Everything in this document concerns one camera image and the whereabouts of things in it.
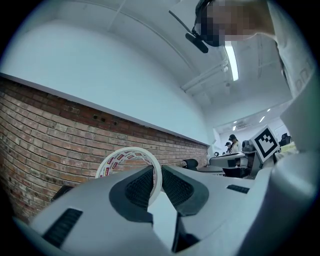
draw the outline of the brick wall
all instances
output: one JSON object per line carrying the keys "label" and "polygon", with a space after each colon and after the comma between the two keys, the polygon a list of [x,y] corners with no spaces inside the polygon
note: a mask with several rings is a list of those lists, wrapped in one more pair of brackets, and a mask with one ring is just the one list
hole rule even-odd
{"label": "brick wall", "polygon": [[[0,176],[24,221],[62,185],[94,179],[104,158],[123,147],[144,148],[161,165],[206,163],[205,145],[0,78]],[[141,164],[127,160],[117,170]]]}

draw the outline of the tape roll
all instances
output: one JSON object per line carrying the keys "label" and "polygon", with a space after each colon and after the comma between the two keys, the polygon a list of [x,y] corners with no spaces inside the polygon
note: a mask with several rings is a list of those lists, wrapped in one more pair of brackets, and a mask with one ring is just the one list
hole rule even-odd
{"label": "tape roll", "polygon": [[155,201],[160,194],[162,187],[162,173],[161,167],[156,157],[148,150],[140,147],[124,147],[116,150],[108,155],[100,164],[96,171],[95,178],[101,178],[111,175],[113,170],[124,160],[144,160],[147,165],[152,165],[155,172],[155,184],[150,193],[149,206]]}

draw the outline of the black slot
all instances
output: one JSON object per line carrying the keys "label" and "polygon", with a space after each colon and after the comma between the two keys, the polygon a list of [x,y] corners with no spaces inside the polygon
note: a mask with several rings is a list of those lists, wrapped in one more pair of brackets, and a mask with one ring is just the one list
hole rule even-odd
{"label": "black slot", "polygon": [[244,194],[247,194],[250,189],[250,188],[247,188],[244,186],[237,186],[237,185],[229,185],[226,188],[229,190],[237,191],[237,192],[244,193]]}
{"label": "black slot", "polygon": [[76,209],[67,209],[43,235],[43,239],[55,247],[60,247],[72,228],[82,215],[82,211]]}

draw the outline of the ceiling light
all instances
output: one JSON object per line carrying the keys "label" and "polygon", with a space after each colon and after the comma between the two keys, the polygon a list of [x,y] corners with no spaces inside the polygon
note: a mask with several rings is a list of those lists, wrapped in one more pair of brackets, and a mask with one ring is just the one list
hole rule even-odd
{"label": "ceiling light", "polygon": [[239,74],[238,74],[238,65],[237,65],[234,47],[230,43],[229,45],[226,45],[224,48],[225,48],[226,54],[228,55],[228,58],[229,58],[233,81],[236,81],[239,79]]}

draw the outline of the white tape roll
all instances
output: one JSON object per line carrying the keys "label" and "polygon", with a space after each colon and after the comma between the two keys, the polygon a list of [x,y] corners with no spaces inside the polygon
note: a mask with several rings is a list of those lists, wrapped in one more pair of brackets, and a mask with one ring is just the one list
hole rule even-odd
{"label": "white tape roll", "polygon": [[124,147],[108,155],[96,171],[95,178],[101,178],[113,173],[114,168],[124,160],[142,159],[147,165],[152,165],[155,172],[155,185],[150,193],[149,206],[160,194],[162,173],[158,160],[148,150],[140,147]]}

